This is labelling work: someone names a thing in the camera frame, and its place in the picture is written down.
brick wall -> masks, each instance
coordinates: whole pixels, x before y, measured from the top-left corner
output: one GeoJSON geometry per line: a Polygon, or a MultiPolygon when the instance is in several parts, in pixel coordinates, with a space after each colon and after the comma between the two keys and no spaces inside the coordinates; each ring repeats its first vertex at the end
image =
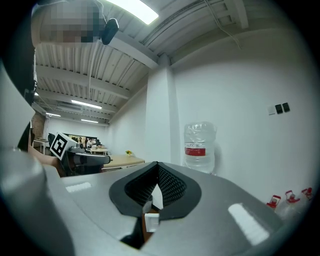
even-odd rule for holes
{"type": "Polygon", "coordinates": [[[31,124],[33,128],[34,138],[42,138],[44,133],[46,117],[35,112],[33,118],[31,119],[31,124]]]}

white label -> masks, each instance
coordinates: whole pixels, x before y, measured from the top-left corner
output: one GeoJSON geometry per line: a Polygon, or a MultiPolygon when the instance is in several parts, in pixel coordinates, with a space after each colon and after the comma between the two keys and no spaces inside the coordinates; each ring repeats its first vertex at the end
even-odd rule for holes
{"type": "Polygon", "coordinates": [[[205,144],[197,143],[197,142],[186,142],[184,143],[184,147],[188,149],[205,149],[205,144]]]}

black rubber gasket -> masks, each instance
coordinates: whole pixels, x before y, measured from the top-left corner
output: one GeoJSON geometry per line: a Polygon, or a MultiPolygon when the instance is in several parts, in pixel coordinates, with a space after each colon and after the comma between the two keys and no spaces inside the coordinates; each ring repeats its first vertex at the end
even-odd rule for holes
{"type": "Polygon", "coordinates": [[[111,201],[123,215],[142,217],[142,209],[158,184],[164,208],[159,220],[187,216],[201,198],[201,188],[192,178],[166,166],[152,162],[117,180],[109,189],[111,201]]]}

white pillar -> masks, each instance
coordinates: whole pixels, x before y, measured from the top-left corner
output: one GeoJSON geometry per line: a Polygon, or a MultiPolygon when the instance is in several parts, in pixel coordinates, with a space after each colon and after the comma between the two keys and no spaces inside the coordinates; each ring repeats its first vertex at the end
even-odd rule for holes
{"type": "Polygon", "coordinates": [[[180,164],[180,129],[177,93],[170,60],[160,56],[159,67],[149,71],[146,113],[146,162],[180,164]]]}

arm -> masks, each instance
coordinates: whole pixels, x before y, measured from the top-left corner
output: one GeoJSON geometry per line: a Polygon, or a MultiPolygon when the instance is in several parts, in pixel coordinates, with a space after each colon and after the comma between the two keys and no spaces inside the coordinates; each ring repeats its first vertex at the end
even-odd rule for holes
{"type": "Polygon", "coordinates": [[[38,161],[43,165],[49,165],[49,166],[55,167],[57,172],[59,173],[60,177],[66,176],[65,171],[62,169],[62,167],[60,165],[60,160],[57,157],[50,156],[50,155],[44,155],[31,146],[30,133],[29,133],[29,142],[28,142],[28,154],[30,154],[31,156],[38,159],[38,161]]]}

